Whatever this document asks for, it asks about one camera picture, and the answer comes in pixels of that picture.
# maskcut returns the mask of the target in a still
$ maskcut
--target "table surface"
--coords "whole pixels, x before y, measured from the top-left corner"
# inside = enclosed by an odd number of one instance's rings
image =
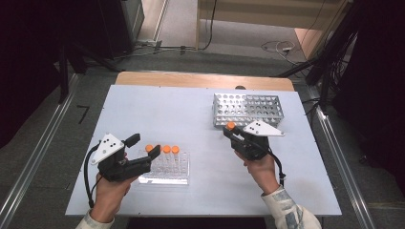
[[[137,78],[135,81],[142,81],[148,78],[146,76],[170,75],[176,78],[177,74],[133,73],[132,75]],[[123,75],[128,77],[131,73],[121,73],[117,84],[123,83]],[[181,77],[194,76],[181,74]],[[234,81],[238,78],[230,81],[246,84],[253,78],[240,77],[239,82]],[[175,187],[136,182],[125,197],[119,214],[147,217],[268,215],[268,210],[260,199],[260,188],[242,162],[234,156],[230,142],[223,136],[222,130],[215,128],[212,123],[213,94],[235,93],[279,96],[285,113],[279,129],[284,131],[286,136],[271,137],[270,146],[283,163],[284,172],[288,178],[286,181],[288,192],[298,203],[309,208],[315,215],[341,215],[296,92],[209,89],[203,83],[195,85],[196,87],[204,85],[202,88],[189,88],[190,85],[184,88],[160,85],[167,81],[170,80],[166,78],[160,81],[157,83],[158,87],[112,86],[89,149],[96,145],[106,132],[122,139],[134,132],[140,133],[139,144],[127,149],[130,159],[133,159],[145,144],[178,144],[190,155],[190,184]],[[233,87],[229,86],[227,81],[224,83],[226,87]],[[96,166],[89,167],[89,177],[94,177],[97,172]],[[66,214],[84,215],[87,210],[83,175],[80,172]]]

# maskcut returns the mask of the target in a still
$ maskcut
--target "wire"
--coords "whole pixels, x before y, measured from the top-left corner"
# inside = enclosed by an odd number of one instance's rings
[[[214,8],[212,9],[211,25],[210,25],[210,27],[209,27],[209,40],[208,40],[208,44],[206,44],[204,48],[199,49],[200,51],[206,50],[206,49],[209,47],[209,45],[211,44],[211,41],[212,41],[212,26],[213,26],[213,24],[214,24],[214,15],[215,15],[215,9],[216,9],[216,8],[217,8],[217,0],[215,0],[215,2],[214,2]]]
[[[90,193],[91,196],[93,196],[93,191],[95,190],[96,186],[98,185],[98,183],[99,183],[101,180],[102,180],[102,176],[100,176],[100,178],[97,180],[96,184],[93,185],[92,192]]]
[[[246,140],[246,141],[247,141],[247,143],[255,146],[256,148],[258,148],[262,152],[264,152],[266,154],[269,154],[270,156],[272,156],[274,158],[274,161],[276,162],[277,166],[279,167],[280,184],[284,186],[284,180],[286,179],[286,174],[283,173],[283,166],[281,164],[280,159],[275,154],[273,154],[273,151],[271,150],[271,148],[268,146],[268,149],[266,150],[265,148],[263,148],[261,145],[257,144],[254,141],[250,141],[250,140]]]
[[[212,10],[209,41],[205,45],[204,48],[196,49],[195,47],[189,47],[189,46],[160,46],[160,47],[153,47],[153,46],[150,46],[150,45],[144,45],[143,47],[134,49],[134,51],[136,51],[136,50],[144,50],[144,49],[148,49],[148,48],[154,49],[154,51],[153,52],[147,52],[147,53],[140,53],[140,54],[128,54],[128,55],[122,56],[121,58],[125,58],[125,57],[128,57],[128,56],[144,56],[144,55],[157,54],[157,53],[160,53],[160,52],[168,52],[168,51],[201,52],[201,51],[206,50],[209,47],[209,45],[211,44],[211,41],[212,41],[212,28],[213,28],[213,24],[214,24],[215,10],[217,8],[217,1],[218,0],[215,0],[214,8]]]
[[[304,40],[305,40],[305,38],[307,37],[308,31],[310,31],[310,30],[312,29],[312,27],[315,25],[315,23],[318,21],[319,15],[321,14],[322,9],[324,8],[325,2],[326,2],[326,0],[324,0],[324,1],[322,2],[321,8],[319,9],[318,14],[317,14],[316,17],[315,17],[315,20],[313,21],[312,25],[310,25],[310,27],[308,28],[308,30],[305,32],[304,37],[303,37],[303,40],[302,40],[301,43],[304,44]]]
[[[204,48],[196,49],[194,47],[187,47],[187,46],[177,46],[177,47],[176,46],[174,46],[174,47],[171,47],[171,46],[164,47],[163,46],[163,47],[160,47],[160,48],[163,48],[163,49],[175,49],[175,50],[181,49],[181,51],[194,51],[194,52],[196,52],[196,51],[204,51],[204,50],[208,49],[208,47],[209,47],[209,45],[211,45],[211,41],[212,41],[212,27],[214,25],[214,16],[215,16],[215,10],[217,8],[217,2],[218,2],[218,0],[215,0],[214,8],[212,9],[211,24],[209,26],[209,40],[208,40],[208,43],[205,45]]]
[[[86,187],[86,193],[87,193],[87,198],[89,199],[89,206],[90,208],[93,208],[95,206],[95,202],[93,201],[93,195],[92,192],[90,191],[90,185],[89,185],[89,160],[90,160],[90,156],[92,155],[92,153],[94,151],[97,150],[99,146],[99,143],[94,146],[89,153],[87,153],[86,158],[84,159],[84,171],[83,171],[83,175],[84,175],[84,185]]]

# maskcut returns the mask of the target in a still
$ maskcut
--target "cable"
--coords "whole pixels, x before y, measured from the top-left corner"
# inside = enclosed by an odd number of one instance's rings
[[[88,173],[89,173],[89,172],[88,172],[89,169],[88,169],[88,167],[89,167],[90,156],[92,155],[92,153],[93,153],[94,151],[97,150],[98,146],[99,146],[99,143],[98,143],[96,146],[94,146],[94,147],[89,151],[89,153],[87,153],[86,158],[84,159],[84,171],[83,171],[83,175],[84,175],[84,185],[85,185],[85,187],[86,187],[86,193],[87,193],[87,198],[89,199],[89,206],[90,206],[90,208],[93,208],[93,207],[95,206],[95,202],[93,201],[93,195],[92,195],[93,190],[92,190],[92,192],[90,191],[89,174],[88,174]]]
[[[91,196],[93,196],[93,191],[95,190],[96,186],[98,185],[98,183],[102,180],[102,176],[100,176],[100,178],[96,181],[95,185],[93,185],[92,188],[92,192],[90,193]]]
[[[206,50],[209,47],[209,45],[211,44],[211,41],[212,41],[212,27],[214,25],[214,16],[215,16],[215,10],[217,8],[217,2],[218,2],[218,0],[215,0],[215,2],[214,2],[214,8],[212,10],[212,15],[211,15],[211,24],[210,24],[210,27],[209,27],[209,40],[208,40],[208,43],[205,45],[204,48],[196,49],[194,47],[187,47],[187,46],[177,46],[177,47],[176,46],[175,47],[162,46],[160,48],[162,48],[162,49],[181,49],[181,51],[204,51],[204,50]]]
[[[308,31],[310,31],[310,30],[312,29],[312,27],[315,25],[316,21],[318,21],[319,15],[321,14],[322,9],[324,8],[325,2],[326,2],[326,0],[324,0],[324,1],[322,2],[321,8],[319,9],[318,14],[317,14],[316,17],[315,17],[315,21],[313,21],[312,25],[310,25],[310,27],[308,28],[308,30],[305,32],[304,37],[303,37],[303,40],[302,40],[302,43],[303,43],[303,44],[304,44],[305,38],[307,37]]]
[[[262,152],[269,154],[271,157],[274,158],[274,161],[276,162],[277,166],[279,167],[280,184],[284,186],[284,180],[286,179],[286,175],[283,173],[283,167],[282,167],[280,159],[275,154],[273,154],[273,151],[271,150],[271,148],[268,146],[268,149],[266,150],[265,148],[263,148],[261,145],[257,144],[254,141],[250,141],[250,140],[246,140],[246,141],[247,141],[247,143],[255,146]]]

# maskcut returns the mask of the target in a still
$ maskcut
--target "gray floor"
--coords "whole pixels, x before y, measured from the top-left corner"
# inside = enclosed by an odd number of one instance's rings
[[[169,38],[164,38],[163,42],[169,42]],[[291,67],[290,63],[278,58],[277,54],[274,58],[268,58],[230,51],[187,52],[184,55],[180,52],[161,52],[117,59],[114,64],[127,71],[227,73],[253,76],[275,75]],[[117,73],[108,72],[93,63],[91,65],[93,67],[87,71],[86,75],[79,76],[75,96],[9,228],[75,228],[80,221],[80,218],[65,217],[65,210],[104,98],[109,86],[115,83],[117,77]],[[293,75],[290,79],[294,82],[294,88],[302,100],[308,99],[308,88],[303,83],[302,75]],[[12,142],[0,149],[0,155],[3,157],[0,161],[1,199],[7,196],[44,132],[56,109],[58,94],[59,90],[56,89],[27,120]],[[90,107],[80,124],[78,122],[83,116],[83,109],[77,106]],[[312,105],[304,106],[308,111]],[[382,169],[358,163],[358,159],[362,156],[358,148],[358,135],[350,125],[339,118],[332,107],[329,107],[329,111],[335,134],[363,197],[370,206],[376,228],[402,227],[401,225],[405,224],[405,218],[403,218],[405,209],[400,203],[405,199],[396,187],[393,177]],[[316,117],[313,119],[312,129],[343,213],[340,217],[320,220],[323,220],[325,228],[360,228],[348,192],[330,153],[329,144]],[[268,228],[274,228],[271,218],[266,220]],[[118,218],[114,228],[125,228],[126,222],[126,218]]]

